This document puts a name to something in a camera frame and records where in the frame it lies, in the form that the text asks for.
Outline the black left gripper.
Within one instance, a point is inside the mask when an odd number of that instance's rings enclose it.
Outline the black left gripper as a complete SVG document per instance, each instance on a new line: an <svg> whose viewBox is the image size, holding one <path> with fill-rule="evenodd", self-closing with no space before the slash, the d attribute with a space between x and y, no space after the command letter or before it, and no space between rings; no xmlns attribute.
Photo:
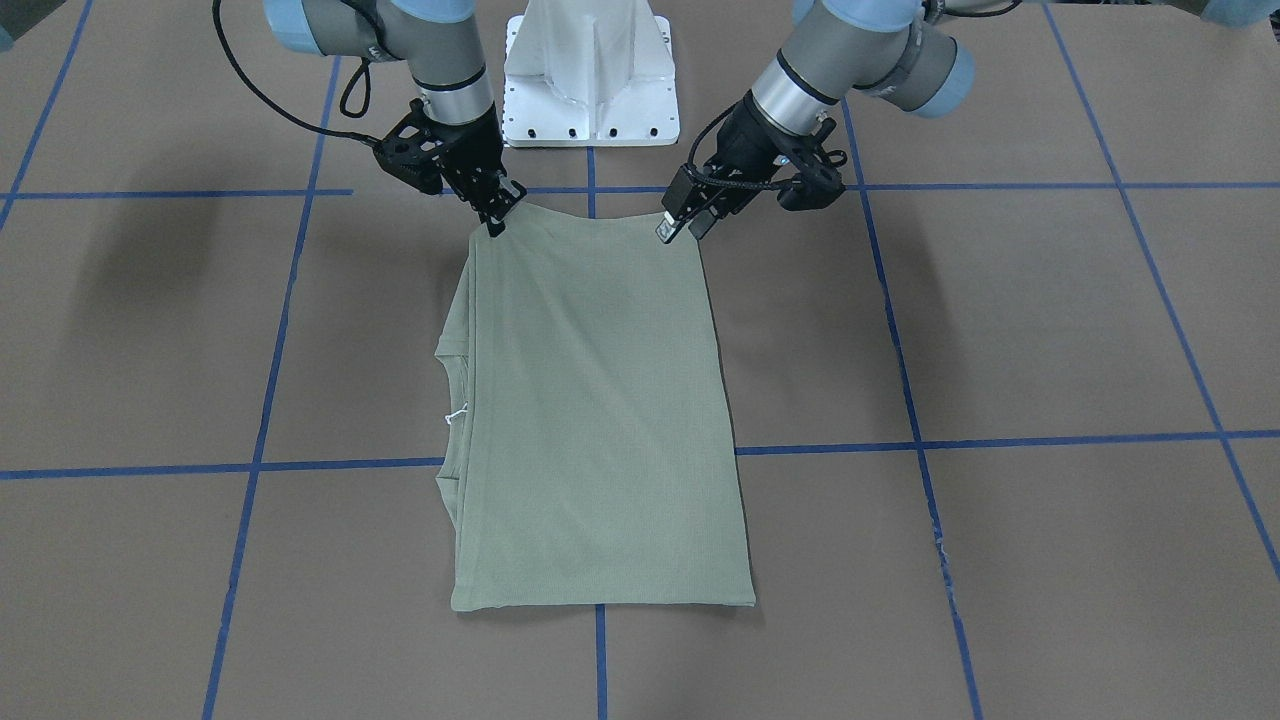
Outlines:
<svg viewBox="0 0 1280 720"><path fill-rule="evenodd" d="M778 138L794 135L776 126L748 92L735 104L727 120L716 132L716 151L701 173L718 181L769 182L778 167ZM662 243L672 243L686 231L695 240L705 238L717 223L736 213L737 195L716 195L716 187L700 179L692 165L681 165L662 199L663 218L655 228Z"/></svg>

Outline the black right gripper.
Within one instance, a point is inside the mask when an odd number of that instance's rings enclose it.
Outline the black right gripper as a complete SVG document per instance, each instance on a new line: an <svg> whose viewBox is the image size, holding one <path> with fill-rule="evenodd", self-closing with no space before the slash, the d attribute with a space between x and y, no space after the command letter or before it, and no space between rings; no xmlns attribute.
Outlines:
<svg viewBox="0 0 1280 720"><path fill-rule="evenodd" d="M529 191L511 179L502 165L497 106L490 105L480 117L460 126L428 118L428 128L434 140L445 146L436 164L452 190L458 196L470 196L470 204L492 238L500 236L506 231L506 218Z"/></svg>

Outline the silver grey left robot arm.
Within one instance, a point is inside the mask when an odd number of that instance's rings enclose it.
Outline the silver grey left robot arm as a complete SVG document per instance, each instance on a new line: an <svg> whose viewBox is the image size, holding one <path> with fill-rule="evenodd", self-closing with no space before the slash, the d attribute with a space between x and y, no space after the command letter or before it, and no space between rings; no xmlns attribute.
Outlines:
<svg viewBox="0 0 1280 720"><path fill-rule="evenodd" d="M794 31L750 90L692 141L663 199L655 232L703 238L758 195L787 211L828 208L845 191L849 155L826 149L850 92L913 117L938 118L972 90L975 63L946 19L988 19L1012 1L799 1Z"/></svg>

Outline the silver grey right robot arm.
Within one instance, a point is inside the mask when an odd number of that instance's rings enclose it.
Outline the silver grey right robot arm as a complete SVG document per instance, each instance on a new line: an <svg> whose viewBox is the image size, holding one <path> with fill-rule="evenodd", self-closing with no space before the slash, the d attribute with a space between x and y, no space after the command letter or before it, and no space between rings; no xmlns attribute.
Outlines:
<svg viewBox="0 0 1280 720"><path fill-rule="evenodd" d="M419 97L381 138L358 137L378 165L426 195L451 188L489 236L527 191L502 161L497 101L472 1L265 1L276 40L292 51L403 61Z"/></svg>

